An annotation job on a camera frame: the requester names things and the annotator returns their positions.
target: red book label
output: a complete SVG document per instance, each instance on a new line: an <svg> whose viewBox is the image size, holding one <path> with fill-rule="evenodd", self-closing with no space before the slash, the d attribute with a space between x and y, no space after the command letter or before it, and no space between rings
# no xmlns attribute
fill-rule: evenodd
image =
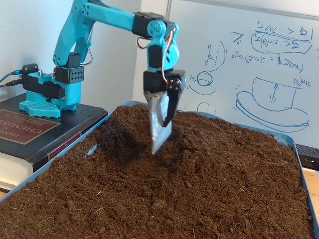
<svg viewBox="0 0 319 239"><path fill-rule="evenodd" d="M0 110L0 138L26 145L60 123Z"/></svg>

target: robotic arm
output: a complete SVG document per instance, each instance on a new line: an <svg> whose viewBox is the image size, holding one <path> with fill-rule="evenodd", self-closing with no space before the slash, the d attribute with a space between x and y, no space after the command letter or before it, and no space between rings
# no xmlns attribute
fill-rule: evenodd
<svg viewBox="0 0 319 239"><path fill-rule="evenodd" d="M91 54L96 21L150 40L147 45L148 70L144 72L144 95L150 105L155 153L171 133L171 120L186 85L185 72L173 68L179 58L176 44L178 25L161 15L126 12L105 5L102 0L74 0L53 55L54 73L39 73L36 64L22 68L27 100L20 103L20 109L31 116L56 118L60 117L61 110L76 110L81 101L86 65L83 63L87 54Z"/></svg>

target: blue tray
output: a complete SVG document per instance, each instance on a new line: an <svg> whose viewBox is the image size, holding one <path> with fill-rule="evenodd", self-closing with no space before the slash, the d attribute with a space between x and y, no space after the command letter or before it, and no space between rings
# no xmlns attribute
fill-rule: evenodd
<svg viewBox="0 0 319 239"><path fill-rule="evenodd" d="M123 106L135 106L135 105L144 105L147 106L147 104L142 103L142 102L137 102L137 101L127 101L124 102L122 104ZM219 117L213 116L211 114L208 113L202 113L202 112L194 112L197 113L199 115L202 116L206 116L208 118L213 118L213 119L221 119ZM25 181L23 181L22 183L20 183L15 189L13 189L12 191L10 191L8 194L6 194L3 198L0 199L0 203L2 203L6 198L10 197L13 193L19 191L22 187L24 187L27 183L34 181L39 175L45 173L46 170L48 170L50 168L50 166L52 165L53 161L57 158L60 158L62 156L65 155L66 152L68 152L75 144L77 144L78 142L83 141L87 135L89 135L90 133L92 133L96 128L98 128L104 121L108 120L110 118L110 116L112 115L109 114L107 117L105 117L103 120L101 120L98 124L96 124L96 126L94 126L93 128L91 128L89 131L87 131L85 134L83 134L80 138L78 138L74 143L72 143L71 145L69 145L65 150L63 150L61 153L59 153L56 157L54 157L51 161L47 162L43 167L41 167L39 170L37 170L36 172L34 172L30 177L28 177ZM273 131L269 131L269 130L264 130L264 129L260 129L260 128L254 128L254 127L250 127L250 126L246 126L246 125L242 125L242 124L236 124L233 122L229 122L230 124L235 124L238 125L242 128L248 128L248 129L252 129L255 131L260 131L262 133L268 134L268 135L273 135L275 137L275 139L282 145L285 146L290 146L293 148L293 150L296 152L296 156L300 165L300 168L302 168L298 153L297 153L297 148L296 148L296 144L294 142L294 140L282 133L277 133L277 132L273 132ZM94 146L92 149L89 150L88 155L92 154L94 152L94 150L97 148L97 146ZM307 183L305 181L305 176L304 176L304 172L301 170L302 173L302 179L303 179L303 186L304 188L308 191L308 186ZM314 206L313 206L313 202L311 197L309 197L309 208L313 217L313 221L314 221L314 231L315 231L315 236L316 238L319 238L319 225L318 225L318 221L315 215L315 210L314 210Z"/></svg>

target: soil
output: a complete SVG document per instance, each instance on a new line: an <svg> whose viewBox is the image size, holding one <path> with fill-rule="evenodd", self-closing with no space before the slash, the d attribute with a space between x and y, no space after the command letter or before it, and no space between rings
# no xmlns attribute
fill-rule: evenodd
<svg viewBox="0 0 319 239"><path fill-rule="evenodd" d="M152 155L148 108L119 107L0 205L0 239L310 239L307 205L273 136L178 113Z"/></svg>

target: handwritten equation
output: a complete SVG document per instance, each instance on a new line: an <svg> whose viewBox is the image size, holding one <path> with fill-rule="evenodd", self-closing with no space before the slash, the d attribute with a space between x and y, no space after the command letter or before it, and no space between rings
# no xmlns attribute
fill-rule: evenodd
<svg viewBox="0 0 319 239"><path fill-rule="evenodd" d="M301 53L306 54L313 46L308 40L298 40L270 32L256 32L251 37L251 45L260 53Z"/></svg>

